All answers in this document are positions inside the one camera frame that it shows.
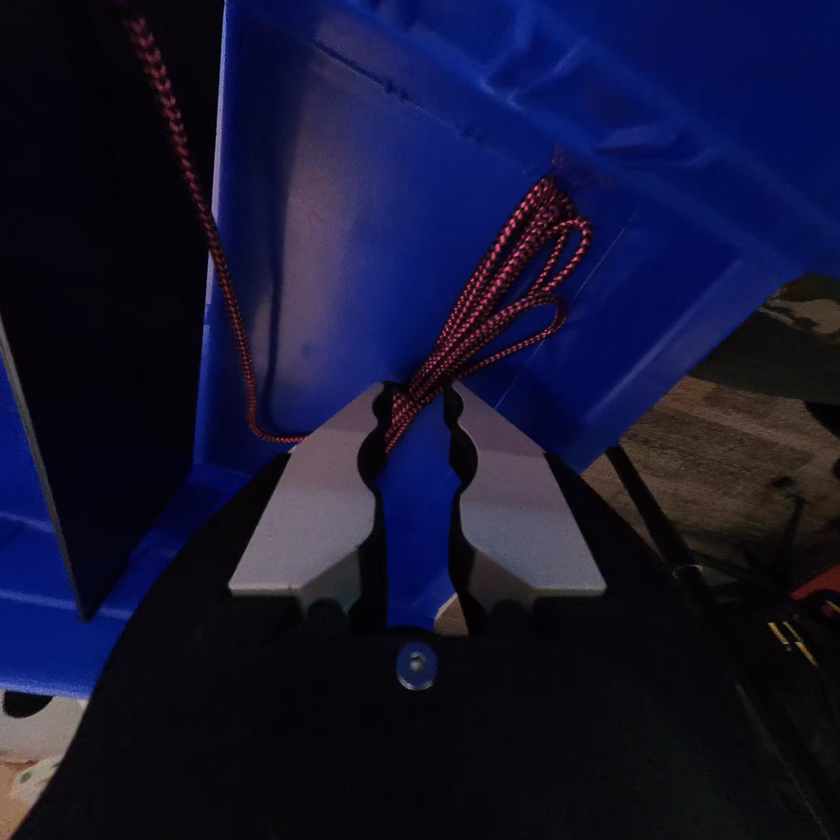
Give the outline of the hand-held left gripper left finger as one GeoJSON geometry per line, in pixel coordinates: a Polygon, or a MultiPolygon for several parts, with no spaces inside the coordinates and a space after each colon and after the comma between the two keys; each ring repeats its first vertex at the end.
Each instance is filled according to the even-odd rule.
{"type": "Polygon", "coordinates": [[[338,603],[382,621],[387,561],[382,494],[394,385],[379,383],[291,450],[233,573],[238,597],[286,596],[302,611],[338,603]]]}

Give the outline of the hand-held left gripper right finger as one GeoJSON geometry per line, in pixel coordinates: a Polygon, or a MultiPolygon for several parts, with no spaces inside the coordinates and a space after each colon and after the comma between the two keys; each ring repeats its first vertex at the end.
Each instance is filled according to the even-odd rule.
{"type": "Polygon", "coordinates": [[[448,462],[458,488],[448,573],[466,619],[497,606],[606,592],[542,448],[462,385],[445,390],[448,462]]]}

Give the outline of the tagged blue plastic bin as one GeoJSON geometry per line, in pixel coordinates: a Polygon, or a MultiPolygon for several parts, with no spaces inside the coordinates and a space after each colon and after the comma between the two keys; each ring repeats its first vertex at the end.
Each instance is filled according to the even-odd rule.
{"type": "Polygon", "coordinates": [[[212,197],[259,420],[405,382],[553,173],[570,318],[469,387],[582,471],[782,285],[838,278],[838,2],[2,2],[2,689],[87,698],[276,453],[121,16],[212,197]]]}

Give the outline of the person's camouflage trousers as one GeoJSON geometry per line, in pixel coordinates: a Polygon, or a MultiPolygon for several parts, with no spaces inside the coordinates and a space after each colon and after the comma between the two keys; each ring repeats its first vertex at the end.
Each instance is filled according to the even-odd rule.
{"type": "Polygon", "coordinates": [[[839,282],[808,274],[759,306],[689,373],[742,392],[839,404],[839,282]]]}

